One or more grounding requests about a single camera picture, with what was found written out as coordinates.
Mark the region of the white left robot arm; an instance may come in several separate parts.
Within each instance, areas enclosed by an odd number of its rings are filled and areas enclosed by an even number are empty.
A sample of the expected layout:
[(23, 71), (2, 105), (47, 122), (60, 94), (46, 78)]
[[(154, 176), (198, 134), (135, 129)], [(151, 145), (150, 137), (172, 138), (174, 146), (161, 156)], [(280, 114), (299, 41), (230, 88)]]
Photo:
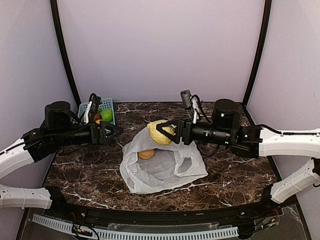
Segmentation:
[[(61, 147), (80, 145), (107, 145), (121, 135), (122, 127), (101, 121), (96, 123), (94, 116), (98, 102), (91, 101), (87, 116), (82, 124), (66, 101), (56, 101), (44, 109), (45, 117), (39, 128), (22, 135), (11, 146), (0, 152), (0, 177), (37, 163), (56, 153)], [(60, 218), (67, 218), (70, 206), (58, 187), (18, 188), (0, 186), (0, 207), (51, 209)]]

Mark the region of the yellow fruit slice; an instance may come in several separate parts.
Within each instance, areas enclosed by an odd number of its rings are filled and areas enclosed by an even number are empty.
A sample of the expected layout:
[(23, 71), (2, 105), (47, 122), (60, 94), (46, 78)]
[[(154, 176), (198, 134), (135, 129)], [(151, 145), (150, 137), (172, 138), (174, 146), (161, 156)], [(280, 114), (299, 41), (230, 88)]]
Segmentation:
[(147, 129), (149, 131), (150, 137), (152, 138), (153, 141), (155, 141), (159, 145), (164, 145), (164, 146), (170, 145), (172, 143), (172, 140), (156, 129), (156, 125), (160, 121), (166, 121), (166, 120), (157, 120), (147, 124)]

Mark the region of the brown potato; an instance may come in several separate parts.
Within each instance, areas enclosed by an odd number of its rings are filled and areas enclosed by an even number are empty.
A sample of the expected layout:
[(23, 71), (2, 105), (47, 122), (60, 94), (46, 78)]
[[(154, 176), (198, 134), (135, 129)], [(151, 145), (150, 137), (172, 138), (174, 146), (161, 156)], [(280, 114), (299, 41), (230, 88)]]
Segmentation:
[(95, 121), (98, 121), (98, 120), (101, 120), (101, 119), (102, 119), (101, 115), (99, 113), (96, 113), (94, 115), (93, 121), (95, 122)]

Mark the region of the white plastic bag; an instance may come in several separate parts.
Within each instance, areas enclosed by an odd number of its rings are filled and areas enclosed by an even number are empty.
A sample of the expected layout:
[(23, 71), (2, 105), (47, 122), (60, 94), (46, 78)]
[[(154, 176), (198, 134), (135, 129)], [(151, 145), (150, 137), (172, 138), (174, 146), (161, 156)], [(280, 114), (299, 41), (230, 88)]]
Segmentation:
[[(147, 160), (138, 152), (155, 150)], [(195, 143), (160, 145), (152, 140), (145, 127), (123, 149), (120, 174), (133, 194), (153, 194), (192, 183), (208, 175), (205, 163)]]

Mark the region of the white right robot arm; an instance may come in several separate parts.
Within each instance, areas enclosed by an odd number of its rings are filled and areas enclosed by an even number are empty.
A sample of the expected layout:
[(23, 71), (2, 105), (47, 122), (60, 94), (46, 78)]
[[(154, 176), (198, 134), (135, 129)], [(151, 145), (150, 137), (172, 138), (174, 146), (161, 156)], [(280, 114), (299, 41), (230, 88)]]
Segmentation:
[(211, 122), (189, 119), (158, 123), (156, 130), (172, 142), (185, 145), (202, 142), (226, 146), (243, 158), (268, 156), (303, 156), (309, 160), (287, 178), (267, 186), (264, 199), (255, 205), (255, 213), (266, 217), (285, 200), (315, 185), (320, 180), (320, 130), (288, 132), (266, 125), (241, 126), (242, 106), (229, 99), (215, 102)]

